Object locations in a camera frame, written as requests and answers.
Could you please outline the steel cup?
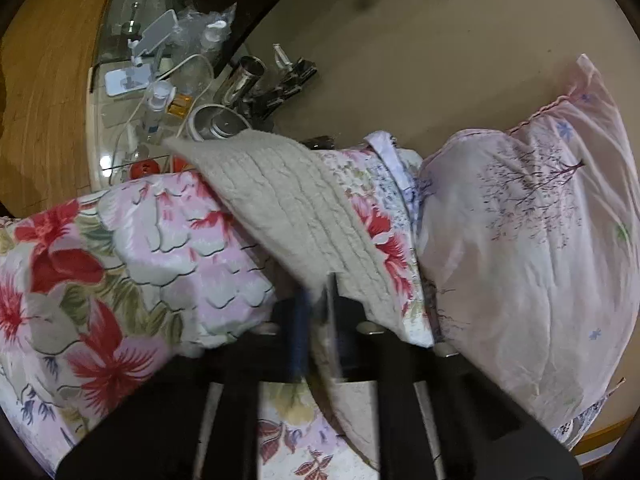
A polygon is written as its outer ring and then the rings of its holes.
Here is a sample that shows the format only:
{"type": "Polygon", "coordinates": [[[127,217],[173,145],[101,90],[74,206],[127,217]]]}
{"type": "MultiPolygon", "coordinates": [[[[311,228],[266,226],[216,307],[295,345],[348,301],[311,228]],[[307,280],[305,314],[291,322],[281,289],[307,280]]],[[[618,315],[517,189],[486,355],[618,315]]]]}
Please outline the steel cup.
{"type": "Polygon", "coordinates": [[[253,55],[244,55],[216,93],[216,100],[226,107],[234,107],[265,75],[266,66],[253,55]]]}

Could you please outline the white floral bed sheet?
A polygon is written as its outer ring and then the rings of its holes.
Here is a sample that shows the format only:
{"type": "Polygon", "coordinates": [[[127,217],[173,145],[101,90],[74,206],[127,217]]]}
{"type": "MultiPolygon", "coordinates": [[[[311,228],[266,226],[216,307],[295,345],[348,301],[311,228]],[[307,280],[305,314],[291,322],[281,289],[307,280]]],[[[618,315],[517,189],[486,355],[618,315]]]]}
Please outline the white floral bed sheet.
{"type": "Polygon", "coordinates": [[[326,420],[305,384],[260,385],[258,477],[261,479],[376,479],[326,420]]]}

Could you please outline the white phone stand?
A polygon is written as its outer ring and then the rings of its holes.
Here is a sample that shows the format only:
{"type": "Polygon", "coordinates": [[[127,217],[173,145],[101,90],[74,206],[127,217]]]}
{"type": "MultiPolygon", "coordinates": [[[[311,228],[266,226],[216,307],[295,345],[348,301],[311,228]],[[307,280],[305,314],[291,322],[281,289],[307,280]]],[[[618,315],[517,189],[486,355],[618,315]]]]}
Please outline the white phone stand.
{"type": "Polygon", "coordinates": [[[144,57],[153,54],[169,38],[177,23],[175,10],[169,9],[143,29],[139,39],[128,40],[130,64],[104,76],[105,91],[110,98],[145,89],[151,83],[154,70],[151,63],[144,62],[144,57]]]}

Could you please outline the glass bedside table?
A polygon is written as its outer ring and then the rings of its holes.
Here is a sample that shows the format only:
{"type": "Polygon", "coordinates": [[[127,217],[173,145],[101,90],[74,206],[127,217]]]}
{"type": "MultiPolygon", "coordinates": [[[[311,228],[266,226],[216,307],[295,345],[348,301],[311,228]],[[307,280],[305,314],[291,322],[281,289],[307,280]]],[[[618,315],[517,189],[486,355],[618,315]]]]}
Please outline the glass bedside table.
{"type": "Polygon", "coordinates": [[[89,70],[90,186],[126,181],[135,162],[172,163],[163,138],[212,99],[242,44],[236,0],[106,0],[89,70]]]}

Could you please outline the red floral quilt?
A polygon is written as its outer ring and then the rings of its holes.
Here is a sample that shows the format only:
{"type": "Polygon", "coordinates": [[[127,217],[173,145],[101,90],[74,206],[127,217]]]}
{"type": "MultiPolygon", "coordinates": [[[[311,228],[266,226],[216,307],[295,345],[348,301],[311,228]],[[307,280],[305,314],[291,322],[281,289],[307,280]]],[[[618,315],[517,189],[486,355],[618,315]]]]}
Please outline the red floral quilt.
{"type": "Polygon", "coordinates": [[[234,341],[286,286],[196,172],[1,219],[1,411],[53,478],[171,353],[234,341]]]}

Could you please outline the beige knitted small garment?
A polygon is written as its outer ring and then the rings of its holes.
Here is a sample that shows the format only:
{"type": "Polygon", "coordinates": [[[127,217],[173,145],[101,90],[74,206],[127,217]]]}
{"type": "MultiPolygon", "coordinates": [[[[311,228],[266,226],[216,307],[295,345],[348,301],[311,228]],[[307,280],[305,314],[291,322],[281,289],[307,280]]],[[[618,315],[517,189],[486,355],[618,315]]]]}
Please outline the beige knitted small garment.
{"type": "MultiPolygon", "coordinates": [[[[370,146],[313,151],[273,133],[168,143],[213,188],[258,245],[319,299],[330,274],[367,316],[402,339],[429,346],[433,334],[408,214],[396,183],[370,146]]],[[[421,157],[400,150],[417,172],[421,157]]],[[[378,472],[370,384],[329,375],[326,334],[312,353],[318,376],[301,382],[330,426],[378,472]]]]}

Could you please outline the round steel tin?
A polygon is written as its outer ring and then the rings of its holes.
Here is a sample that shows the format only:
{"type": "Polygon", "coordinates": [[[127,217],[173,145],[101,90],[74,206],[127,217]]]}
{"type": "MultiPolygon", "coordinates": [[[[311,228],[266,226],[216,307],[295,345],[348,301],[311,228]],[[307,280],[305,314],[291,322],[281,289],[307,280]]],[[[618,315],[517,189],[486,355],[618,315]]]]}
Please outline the round steel tin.
{"type": "Polygon", "coordinates": [[[193,140],[224,140],[250,128],[250,123],[229,107],[219,104],[199,105],[188,119],[189,133],[193,140]]]}

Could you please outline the black clip tool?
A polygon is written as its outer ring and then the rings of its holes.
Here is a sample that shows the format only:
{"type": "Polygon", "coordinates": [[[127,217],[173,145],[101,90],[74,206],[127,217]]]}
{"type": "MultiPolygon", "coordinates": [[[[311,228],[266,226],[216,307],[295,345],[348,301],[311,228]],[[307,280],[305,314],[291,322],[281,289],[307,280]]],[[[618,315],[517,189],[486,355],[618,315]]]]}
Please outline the black clip tool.
{"type": "Polygon", "coordinates": [[[277,42],[272,45],[277,73],[264,90],[254,96],[254,117],[267,119],[289,99],[303,91],[304,85],[318,74],[318,67],[306,58],[293,62],[277,42]]]}

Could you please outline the lavender print pillow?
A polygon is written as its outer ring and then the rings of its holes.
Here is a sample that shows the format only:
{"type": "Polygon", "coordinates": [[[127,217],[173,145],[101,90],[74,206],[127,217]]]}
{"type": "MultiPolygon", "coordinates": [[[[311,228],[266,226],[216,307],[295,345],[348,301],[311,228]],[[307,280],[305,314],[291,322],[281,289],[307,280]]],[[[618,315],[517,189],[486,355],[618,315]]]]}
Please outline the lavender print pillow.
{"type": "Polygon", "coordinates": [[[396,139],[390,132],[384,130],[371,132],[364,140],[393,177],[406,207],[412,237],[416,238],[421,208],[418,174],[401,159],[400,148],[397,147],[396,139]]]}

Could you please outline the pink tree print pillow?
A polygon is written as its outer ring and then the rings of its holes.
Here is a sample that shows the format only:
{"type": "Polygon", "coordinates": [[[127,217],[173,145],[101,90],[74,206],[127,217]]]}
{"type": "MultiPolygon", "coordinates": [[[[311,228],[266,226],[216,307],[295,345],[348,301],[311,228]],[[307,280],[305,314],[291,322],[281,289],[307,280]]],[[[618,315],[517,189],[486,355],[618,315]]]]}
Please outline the pink tree print pillow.
{"type": "Polygon", "coordinates": [[[511,130],[450,136],[419,184],[442,336],[547,428],[600,401],[639,311],[639,177],[590,58],[511,130]]]}

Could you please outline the small white spray bottle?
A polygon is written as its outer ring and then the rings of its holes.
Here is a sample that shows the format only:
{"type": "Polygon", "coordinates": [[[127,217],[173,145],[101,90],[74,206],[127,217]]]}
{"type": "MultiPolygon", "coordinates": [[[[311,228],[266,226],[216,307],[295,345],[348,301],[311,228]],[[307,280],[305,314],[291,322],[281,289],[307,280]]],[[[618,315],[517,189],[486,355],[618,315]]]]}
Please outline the small white spray bottle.
{"type": "Polygon", "coordinates": [[[160,142],[160,124],[175,93],[175,87],[167,80],[157,80],[150,84],[144,98],[140,122],[140,136],[145,143],[160,142]]]}

